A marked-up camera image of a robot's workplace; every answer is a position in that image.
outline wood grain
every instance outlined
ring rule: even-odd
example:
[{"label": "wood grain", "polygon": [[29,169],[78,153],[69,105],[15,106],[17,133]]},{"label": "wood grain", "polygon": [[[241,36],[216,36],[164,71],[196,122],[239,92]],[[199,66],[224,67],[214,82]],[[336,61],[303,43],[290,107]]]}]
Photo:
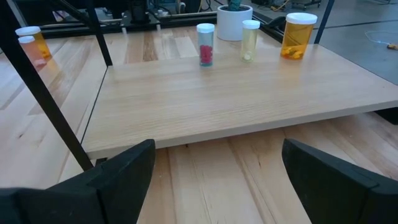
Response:
[{"label": "wood grain", "polygon": [[[285,138],[382,175],[398,171],[382,168],[388,152],[369,154],[363,145],[347,141],[352,136],[338,127],[341,120],[364,133],[377,124],[388,126],[366,113],[158,149],[139,223],[311,223],[282,162]],[[378,134],[371,140],[387,144]]]},{"label": "wood grain", "polygon": [[301,62],[279,51],[250,64],[215,55],[211,68],[197,57],[109,67],[83,146],[95,159],[147,138],[169,147],[398,105],[398,86],[321,46]]},{"label": "wood grain", "polygon": [[[259,36],[270,46],[280,45],[263,33]],[[174,37],[187,38],[180,45],[172,44]],[[105,39],[114,65],[188,57],[197,42],[194,27],[106,34]],[[47,45],[53,60],[40,76],[82,139],[106,70],[102,54],[93,36],[50,39]],[[75,158],[4,54],[0,54],[0,69],[0,187],[46,188],[80,173]]]},{"label": "wood grain", "polygon": [[[170,31],[165,31],[165,37],[162,32],[160,35],[153,32],[106,35],[114,64],[167,60],[166,54],[158,58],[157,53],[164,48],[170,52],[173,49],[156,49],[159,44],[154,43],[154,39],[169,43]],[[175,28],[172,35],[177,38],[173,48],[179,57],[197,55],[195,28]],[[266,35],[260,35],[258,40],[259,48],[279,46]],[[98,44],[93,37],[52,39],[47,43],[55,59],[40,71],[47,86],[57,76],[69,75],[68,68],[75,69],[68,66],[70,60],[75,60],[70,58],[76,55],[77,49],[73,46],[84,43],[86,50],[87,45],[91,46],[73,84],[65,84],[70,89],[58,82],[68,94],[58,91],[63,103],[57,103],[81,139],[104,71]],[[239,49],[237,44],[216,43],[223,46],[218,49],[221,54]],[[28,115],[37,103],[4,54],[0,54],[0,68],[0,187],[46,188],[82,172],[47,117],[39,111]],[[281,63],[275,67],[268,63],[267,70],[278,69],[297,75],[277,83],[279,86],[297,88],[297,82],[306,80],[291,64]],[[225,84],[210,78],[202,82]],[[68,80],[68,77],[57,79]],[[240,81],[246,80],[250,80],[250,76]],[[186,83],[168,84],[178,87]],[[245,223],[245,218],[255,223],[310,223],[280,158],[282,141],[287,136],[398,180],[398,160],[394,152],[398,151],[398,127],[375,113],[356,114],[157,150],[139,223]]]}]

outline white pot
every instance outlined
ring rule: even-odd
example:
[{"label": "white pot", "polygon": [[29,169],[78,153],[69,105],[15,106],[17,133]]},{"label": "white pot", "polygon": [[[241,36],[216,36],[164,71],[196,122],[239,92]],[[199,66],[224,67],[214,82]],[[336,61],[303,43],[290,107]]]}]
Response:
[{"label": "white pot", "polygon": [[247,10],[231,12],[221,9],[223,7],[228,6],[220,6],[217,8],[217,37],[222,40],[242,40],[242,21],[252,18],[253,8],[241,5],[241,7],[245,7]]}]

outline white cap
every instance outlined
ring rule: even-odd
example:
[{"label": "white cap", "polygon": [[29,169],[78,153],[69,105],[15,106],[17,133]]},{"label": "white cap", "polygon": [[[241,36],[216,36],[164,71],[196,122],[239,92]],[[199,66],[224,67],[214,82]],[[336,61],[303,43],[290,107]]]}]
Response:
[{"label": "white cap", "polygon": [[17,29],[17,30],[15,30],[15,33],[18,35],[18,36],[24,36],[24,35],[33,35],[33,34],[37,34],[37,33],[39,33],[41,30],[40,30],[40,27],[22,27],[22,28],[19,28],[19,29]]},{"label": "white cap", "polygon": [[28,43],[35,41],[35,38],[33,36],[25,36],[25,37],[18,38],[18,41],[21,44],[28,44]]},{"label": "white cap", "polygon": [[260,22],[259,21],[254,21],[254,20],[246,20],[243,21],[243,28],[245,29],[258,29],[260,28]]},{"label": "white cap", "polygon": [[293,12],[286,16],[286,21],[291,24],[311,25],[316,24],[318,16],[304,12]]},{"label": "white cap", "polygon": [[214,32],[214,24],[198,24],[197,31],[204,34]]}]

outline black plastic piece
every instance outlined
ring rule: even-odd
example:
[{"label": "black plastic piece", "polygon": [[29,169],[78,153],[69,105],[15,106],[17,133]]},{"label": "black plastic piece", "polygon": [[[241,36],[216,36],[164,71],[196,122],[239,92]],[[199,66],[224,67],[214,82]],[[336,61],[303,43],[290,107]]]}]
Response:
[{"label": "black plastic piece", "polygon": [[312,223],[398,223],[397,181],[292,139],[282,160]]},{"label": "black plastic piece", "polygon": [[376,113],[391,124],[398,125],[398,107],[379,110]]},{"label": "black plastic piece", "polygon": [[0,223],[136,223],[154,162],[146,140],[47,190],[1,189]]}]

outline wooden table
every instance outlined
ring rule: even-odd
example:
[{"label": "wooden table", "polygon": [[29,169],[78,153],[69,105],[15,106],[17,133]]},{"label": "wooden table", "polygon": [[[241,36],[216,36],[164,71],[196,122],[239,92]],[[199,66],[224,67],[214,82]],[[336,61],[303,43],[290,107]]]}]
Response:
[{"label": "wooden table", "polygon": [[398,86],[319,45],[302,61],[258,49],[253,63],[216,54],[109,67],[83,147],[109,157],[145,139],[158,148],[398,105]]}]

